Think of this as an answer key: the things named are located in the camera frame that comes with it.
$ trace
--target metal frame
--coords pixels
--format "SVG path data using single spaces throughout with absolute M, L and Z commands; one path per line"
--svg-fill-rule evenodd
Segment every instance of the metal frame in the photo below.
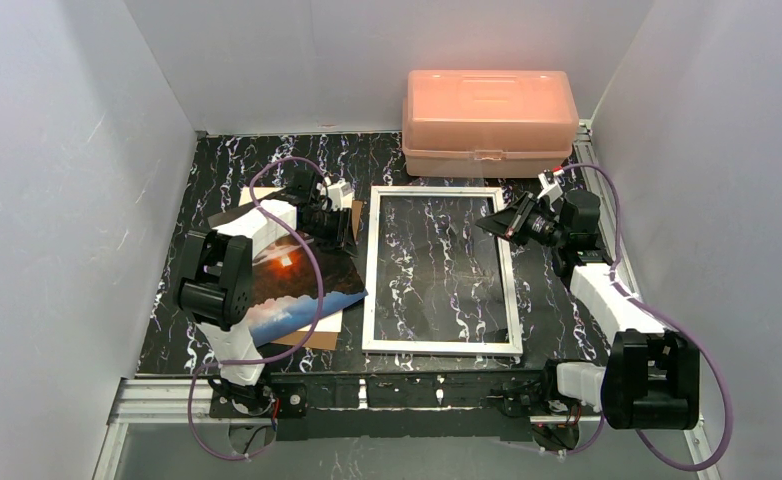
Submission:
M 580 126 L 580 130 L 577 132 L 577 138 L 574 141 L 574 150 L 577 153 L 577 160 L 579 163 L 590 163 L 593 165 L 600 165 L 597 161 L 597 156 L 594 154 L 594 148 L 591 144 L 590 130 L 585 126 Z M 615 245 L 615 203 L 612 198 L 612 193 L 609 191 L 609 186 L 606 185 L 606 180 L 602 176 L 591 169 L 585 169 L 582 172 L 583 178 L 585 178 L 585 185 L 588 191 L 594 193 L 601 200 L 600 209 L 600 230 L 603 233 L 603 239 L 606 245 L 611 249 Z M 621 254 L 623 260 L 618 268 L 618 275 L 627 284 L 627 286 L 639 297 L 641 292 L 638 290 L 638 284 L 635 281 L 635 275 L 632 271 L 632 264 L 627 255 L 626 248 L 621 244 Z M 693 430 L 683 431 L 685 441 L 688 444 L 689 452 L 691 453 L 691 459 L 694 463 L 700 463 L 712 455 L 709 449 L 709 440 L 706 438 L 706 431 L 703 429 L 703 414 L 700 414 L 700 420 L 697 422 L 697 426 Z M 706 470 L 697 472 L 697 478 L 699 480 L 721 480 L 721 475 L 718 472 L 717 466 L 712 466 Z
M 589 130 L 580 126 L 577 138 L 574 142 L 577 158 L 582 163 L 598 165 L 591 144 Z M 598 195 L 603 201 L 600 226 L 607 245 L 612 245 L 614 240 L 614 209 L 612 197 L 608 188 L 598 178 L 596 172 L 583 172 L 588 190 Z M 630 268 L 629 257 L 624 252 L 621 278 L 638 293 L 638 288 Z M 115 400 L 114 408 L 108 420 L 108 429 L 100 457 L 94 471 L 97 480 L 114 479 L 117 466 L 120 463 L 123 445 L 126 440 L 128 426 L 131 423 L 144 424 L 176 424 L 187 423 L 188 388 L 190 380 L 169 379 L 163 377 L 150 377 L 136 380 L 125 380 L 121 384 Z M 217 419 L 208 416 L 209 405 L 212 398 L 212 390 L 205 382 L 198 382 L 194 389 L 193 413 L 196 423 L 212 424 L 241 424 L 253 425 L 267 423 L 265 419 Z M 563 417 L 530 417 L 534 423 L 562 423 Z M 599 421 L 597 416 L 587 416 L 581 419 L 583 422 Z M 711 446 L 704 431 L 704 420 L 701 416 L 697 427 L 691 431 L 683 432 L 685 441 L 691 452 L 692 461 L 699 463 L 711 455 Z M 710 467 L 697 472 L 700 480 L 720 480 L 721 476 L 716 467 Z
M 523 354 L 521 324 L 515 297 L 515 275 L 512 271 L 512 255 L 508 242 L 497 242 L 503 297 L 506 305 L 506 324 L 509 330 L 507 343 L 435 342 L 377 340 L 376 326 L 376 270 L 379 251 L 380 203 L 385 197 L 460 197 L 487 198 L 494 211 L 505 208 L 503 189 L 500 187 L 372 187 L 370 192 L 370 223 L 367 237 L 367 277 L 365 286 L 364 321 L 362 324 L 362 350 L 365 353 L 422 353 L 430 355 L 499 355 Z

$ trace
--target table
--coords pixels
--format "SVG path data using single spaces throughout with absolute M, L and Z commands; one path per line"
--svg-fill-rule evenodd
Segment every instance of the table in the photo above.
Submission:
M 507 200 L 523 191 L 537 189 L 537 180 L 411 177 L 405 171 L 400 141 L 400 133 L 202 138 L 158 285 L 138 375 L 187 376 L 197 365 L 213 359 L 205 337 L 170 300 L 176 261 L 188 230 L 205 228 L 209 216 L 237 206 L 241 189 L 273 159 L 292 155 L 315 160 L 333 180 L 344 178 L 350 182 L 355 199 L 366 202 L 370 199 L 371 185 L 500 186 Z M 577 155 L 568 161 L 577 162 Z M 283 165 L 262 178 L 259 186 L 282 186 L 295 168 L 305 167 Z M 566 177 L 568 188 L 584 188 L 576 170 Z M 367 207 L 362 210 L 355 258 L 362 276 L 366 261 Z M 283 373 L 537 369 L 548 358 L 577 358 L 605 364 L 608 351 L 605 336 L 553 274 L 549 253 L 537 245 L 513 246 L 512 261 L 524 340 L 524 353 L 519 357 L 364 354 L 361 351 L 363 306 L 359 303 L 344 312 L 335 351 L 301 349 L 266 368 Z M 287 348 L 266 345 L 260 352 L 270 356 Z

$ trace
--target white wall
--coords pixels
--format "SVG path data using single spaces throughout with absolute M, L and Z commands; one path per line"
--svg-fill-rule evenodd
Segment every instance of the white wall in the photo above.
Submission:
M 399 130 L 410 70 L 565 70 L 590 118 L 650 0 L 126 0 L 197 130 Z
M 593 127 L 643 294 L 731 384 L 722 474 L 782 478 L 782 2 L 657 2 Z
M 0 1 L 0 478 L 90 478 L 194 132 L 121 0 Z

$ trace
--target white picture frame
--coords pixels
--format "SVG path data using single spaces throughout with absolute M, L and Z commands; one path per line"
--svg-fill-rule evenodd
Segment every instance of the white picture frame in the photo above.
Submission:
M 421 187 L 374 186 L 370 192 L 370 217 L 367 239 L 367 270 L 365 286 L 364 321 L 362 324 L 362 350 L 365 353 L 412 353 L 426 355 L 494 355 L 516 356 L 523 353 L 521 324 L 515 293 L 515 277 L 509 243 L 498 240 L 497 255 L 503 285 L 504 305 L 508 327 L 508 342 L 446 342 L 420 340 L 382 340 L 375 337 L 376 282 L 379 252 L 380 203 L 383 198 L 397 197 L 479 197 L 491 200 L 495 211 L 505 208 L 503 190 L 500 187 Z

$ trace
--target plastic storage box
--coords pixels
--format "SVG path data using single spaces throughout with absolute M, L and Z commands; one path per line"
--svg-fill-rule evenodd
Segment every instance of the plastic storage box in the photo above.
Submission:
M 570 156 L 578 125 L 564 72 L 416 70 L 403 102 L 406 170 L 535 177 Z

